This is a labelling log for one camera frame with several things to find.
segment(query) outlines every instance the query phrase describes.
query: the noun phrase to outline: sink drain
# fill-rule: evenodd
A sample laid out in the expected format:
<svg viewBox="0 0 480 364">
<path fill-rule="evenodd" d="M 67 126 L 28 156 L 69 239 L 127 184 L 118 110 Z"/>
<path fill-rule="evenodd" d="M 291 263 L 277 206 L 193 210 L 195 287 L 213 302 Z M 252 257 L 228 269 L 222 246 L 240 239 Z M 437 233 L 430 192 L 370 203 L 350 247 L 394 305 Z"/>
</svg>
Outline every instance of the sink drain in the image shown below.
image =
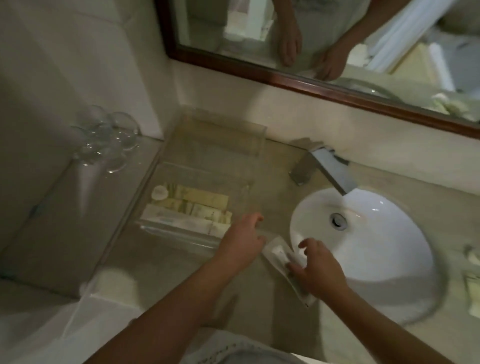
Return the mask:
<svg viewBox="0 0 480 364">
<path fill-rule="evenodd" d="M 330 225 L 338 231 L 343 231 L 348 227 L 347 219 L 338 213 L 330 215 Z"/>
</svg>

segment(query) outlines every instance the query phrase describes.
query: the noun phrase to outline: white oval sink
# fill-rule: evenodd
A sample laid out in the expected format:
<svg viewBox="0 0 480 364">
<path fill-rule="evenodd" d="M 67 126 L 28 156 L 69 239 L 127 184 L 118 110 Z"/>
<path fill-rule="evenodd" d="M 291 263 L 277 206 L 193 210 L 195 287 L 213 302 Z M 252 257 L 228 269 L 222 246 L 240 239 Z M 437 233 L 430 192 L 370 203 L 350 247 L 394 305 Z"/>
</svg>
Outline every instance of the white oval sink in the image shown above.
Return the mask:
<svg viewBox="0 0 480 364">
<path fill-rule="evenodd" d="M 344 197 L 333 188 L 317 191 L 293 212 L 290 237 L 304 259 L 302 240 L 323 241 L 348 285 L 398 323 L 420 319 L 440 301 L 440 275 L 421 230 L 378 194 L 358 188 Z"/>
</svg>

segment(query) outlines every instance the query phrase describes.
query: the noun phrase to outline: wooden mirror frame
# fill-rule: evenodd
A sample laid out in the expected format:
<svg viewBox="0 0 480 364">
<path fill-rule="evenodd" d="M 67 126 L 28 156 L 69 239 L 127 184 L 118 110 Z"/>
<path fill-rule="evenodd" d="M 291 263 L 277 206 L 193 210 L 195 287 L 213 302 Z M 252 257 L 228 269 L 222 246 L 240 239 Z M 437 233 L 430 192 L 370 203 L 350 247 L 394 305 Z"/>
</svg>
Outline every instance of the wooden mirror frame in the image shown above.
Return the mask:
<svg viewBox="0 0 480 364">
<path fill-rule="evenodd" d="M 183 46 L 177 41 L 177 30 L 172 20 L 173 11 L 170 1 L 155 0 L 155 4 L 165 52 L 171 59 L 434 129 L 480 139 L 480 124 L 462 120 L 461 118 L 426 109 L 421 110 L 419 107 L 409 104 L 401 105 L 387 99 L 348 90 L 318 80 L 279 72 L 257 64 Z"/>
</svg>

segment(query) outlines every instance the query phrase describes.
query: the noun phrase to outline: faucet spout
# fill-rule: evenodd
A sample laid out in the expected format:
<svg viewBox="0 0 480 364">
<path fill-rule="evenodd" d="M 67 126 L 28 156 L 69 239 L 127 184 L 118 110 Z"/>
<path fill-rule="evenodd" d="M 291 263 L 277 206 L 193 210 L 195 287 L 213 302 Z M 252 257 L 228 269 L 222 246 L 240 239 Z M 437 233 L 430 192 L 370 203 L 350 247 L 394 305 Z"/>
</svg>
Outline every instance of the faucet spout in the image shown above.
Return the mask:
<svg viewBox="0 0 480 364">
<path fill-rule="evenodd" d="M 342 196 L 358 187 L 347 166 L 326 146 L 307 152 L 289 174 L 298 186 L 302 186 L 310 180 L 315 169 L 319 169 Z"/>
</svg>

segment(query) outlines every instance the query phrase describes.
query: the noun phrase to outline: mirror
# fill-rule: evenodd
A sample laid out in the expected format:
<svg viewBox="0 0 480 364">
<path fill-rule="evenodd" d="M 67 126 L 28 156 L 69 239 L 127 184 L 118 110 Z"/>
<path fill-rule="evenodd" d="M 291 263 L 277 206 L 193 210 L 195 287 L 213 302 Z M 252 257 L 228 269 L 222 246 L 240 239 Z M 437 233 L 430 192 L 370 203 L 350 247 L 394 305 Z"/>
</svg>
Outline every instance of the mirror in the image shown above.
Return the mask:
<svg viewBox="0 0 480 364">
<path fill-rule="evenodd" d="M 162 6 L 158 1 L 161 22 Z M 181 47 L 307 78 L 320 88 L 368 94 L 378 105 L 413 106 L 419 118 L 433 115 L 479 131 L 477 0 L 171 0 L 168 6 Z"/>
</svg>

